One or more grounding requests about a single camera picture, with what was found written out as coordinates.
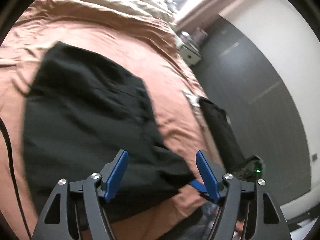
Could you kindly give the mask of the black work shirt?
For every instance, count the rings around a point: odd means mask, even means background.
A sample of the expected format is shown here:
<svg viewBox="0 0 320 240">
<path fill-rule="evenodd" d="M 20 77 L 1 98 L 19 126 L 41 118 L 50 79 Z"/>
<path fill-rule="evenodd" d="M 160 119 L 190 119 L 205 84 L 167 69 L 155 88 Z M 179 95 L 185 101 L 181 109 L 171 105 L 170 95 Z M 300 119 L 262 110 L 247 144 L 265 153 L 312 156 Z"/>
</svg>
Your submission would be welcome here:
<svg viewBox="0 0 320 240">
<path fill-rule="evenodd" d="M 164 203 L 194 179 L 165 146 L 142 79 L 100 54 L 57 43 L 42 60 L 24 115 L 23 159 L 37 213 L 59 179 L 86 179 L 119 150 L 129 164 L 104 204 L 112 222 Z"/>
</svg>

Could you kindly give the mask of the grey patterned trouser leg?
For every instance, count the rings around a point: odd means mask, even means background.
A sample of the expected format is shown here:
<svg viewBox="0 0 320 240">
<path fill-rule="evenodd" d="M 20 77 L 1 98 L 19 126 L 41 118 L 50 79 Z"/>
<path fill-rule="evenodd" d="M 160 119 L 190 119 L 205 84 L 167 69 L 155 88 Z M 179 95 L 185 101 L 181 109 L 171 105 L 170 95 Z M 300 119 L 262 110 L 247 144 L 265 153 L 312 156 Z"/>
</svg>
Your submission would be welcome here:
<svg viewBox="0 0 320 240">
<path fill-rule="evenodd" d="M 159 237 L 159 239 L 208 239 L 218 211 L 219 207 L 217 205 L 206 202 L 191 216 L 182 220 L 172 230 Z"/>
</svg>

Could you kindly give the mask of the white bedside cabinet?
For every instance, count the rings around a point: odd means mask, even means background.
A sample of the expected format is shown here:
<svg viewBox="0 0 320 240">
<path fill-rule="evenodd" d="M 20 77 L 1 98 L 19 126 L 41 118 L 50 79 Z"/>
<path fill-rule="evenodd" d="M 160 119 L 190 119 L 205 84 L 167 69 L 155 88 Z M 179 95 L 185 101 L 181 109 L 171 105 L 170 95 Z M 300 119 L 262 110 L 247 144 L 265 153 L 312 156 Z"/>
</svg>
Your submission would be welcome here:
<svg viewBox="0 0 320 240">
<path fill-rule="evenodd" d="M 201 28 L 196 27 L 190 35 L 182 31 L 176 38 L 176 47 L 184 62 L 190 67 L 201 60 L 200 46 L 207 38 L 208 34 Z"/>
</svg>

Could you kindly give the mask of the pink right curtain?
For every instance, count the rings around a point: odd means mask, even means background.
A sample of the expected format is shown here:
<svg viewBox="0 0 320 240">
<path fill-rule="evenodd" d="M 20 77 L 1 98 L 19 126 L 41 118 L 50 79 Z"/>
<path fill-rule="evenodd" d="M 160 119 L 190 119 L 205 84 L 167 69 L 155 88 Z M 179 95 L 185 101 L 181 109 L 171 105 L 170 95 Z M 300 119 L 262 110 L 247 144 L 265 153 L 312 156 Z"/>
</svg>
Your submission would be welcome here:
<svg viewBox="0 0 320 240">
<path fill-rule="evenodd" d="M 192 33 L 197 27 L 208 28 L 219 16 L 219 13 L 239 0 L 200 0 L 181 18 L 176 18 L 175 32 Z"/>
</svg>

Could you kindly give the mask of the rust brown bed cover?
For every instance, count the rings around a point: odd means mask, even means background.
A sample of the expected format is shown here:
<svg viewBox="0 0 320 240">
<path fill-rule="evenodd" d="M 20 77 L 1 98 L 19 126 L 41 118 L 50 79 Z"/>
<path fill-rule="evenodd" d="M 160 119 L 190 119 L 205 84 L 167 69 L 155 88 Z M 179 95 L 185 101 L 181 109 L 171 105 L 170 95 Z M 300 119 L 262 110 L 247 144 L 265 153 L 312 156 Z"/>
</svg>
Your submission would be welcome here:
<svg viewBox="0 0 320 240">
<path fill-rule="evenodd" d="M 185 92 L 204 96 L 175 45 L 168 24 L 131 16 L 79 0 L 35 0 L 15 22 L 1 45 L 1 119 L 9 132 L 16 183 L 1 142 L 1 212 L 18 239 L 27 239 L 37 217 L 23 159 L 27 95 L 46 52 L 62 42 L 100 54 L 143 80 L 165 146 L 200 175 L 195 155 L 206 149 L 203 129 Z M 112 222 L 118 239 L 158 239 L 204 204 L 195 189 L 178 193 L 146 211 Z"/>
</svg>

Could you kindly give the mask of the folded black garment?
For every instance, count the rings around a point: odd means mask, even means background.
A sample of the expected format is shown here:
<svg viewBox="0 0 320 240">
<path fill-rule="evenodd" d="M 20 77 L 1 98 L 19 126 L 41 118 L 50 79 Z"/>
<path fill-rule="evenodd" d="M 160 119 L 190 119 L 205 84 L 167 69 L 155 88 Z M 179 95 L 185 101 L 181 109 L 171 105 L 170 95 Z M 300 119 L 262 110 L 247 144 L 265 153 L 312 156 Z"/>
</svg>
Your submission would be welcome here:
<svg viewBox="0 0 320 240">
<path fill-rule="evenodd" d="M 224 167 L 230 172 L 246 159 L 235 138 L 227 113 L 204 97 L 199 98 L 199 105 Z"/>
</svg>

